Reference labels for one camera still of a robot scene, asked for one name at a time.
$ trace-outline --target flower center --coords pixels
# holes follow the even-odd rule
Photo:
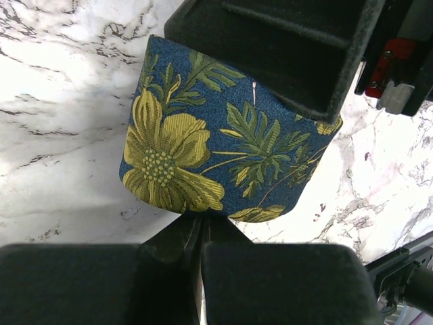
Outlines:
[[[158,182],[163,188],[175,176],[175,160],[165,152],[147,149],[143,157],[144,179]]]

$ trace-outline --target black cylinder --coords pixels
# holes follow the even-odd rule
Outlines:
[[[405,303],[433,316],[433,272],[419,267],[404,293]]]

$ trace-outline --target white marble countertop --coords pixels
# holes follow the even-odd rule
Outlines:
[[[181,0],[0,3],[0,246],[143,242],[177,215],[121,184],[147,38]],[[392,116],[350,95],[344,126],[289,214],[256,242],[337,242],[371,261],[433,230],[433,106]]]

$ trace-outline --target folded cloth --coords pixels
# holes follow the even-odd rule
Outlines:
[[[162,209],[268,221],[294,208],[341,125],[303,118],[252,77],[153,36],[120,178]]]

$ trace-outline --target blue floral fabric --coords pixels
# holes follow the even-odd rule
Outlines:
[[[241,71],[151,37],[120,178],[163,209],[268,221],[294,208],[341,125],[302,118]]]

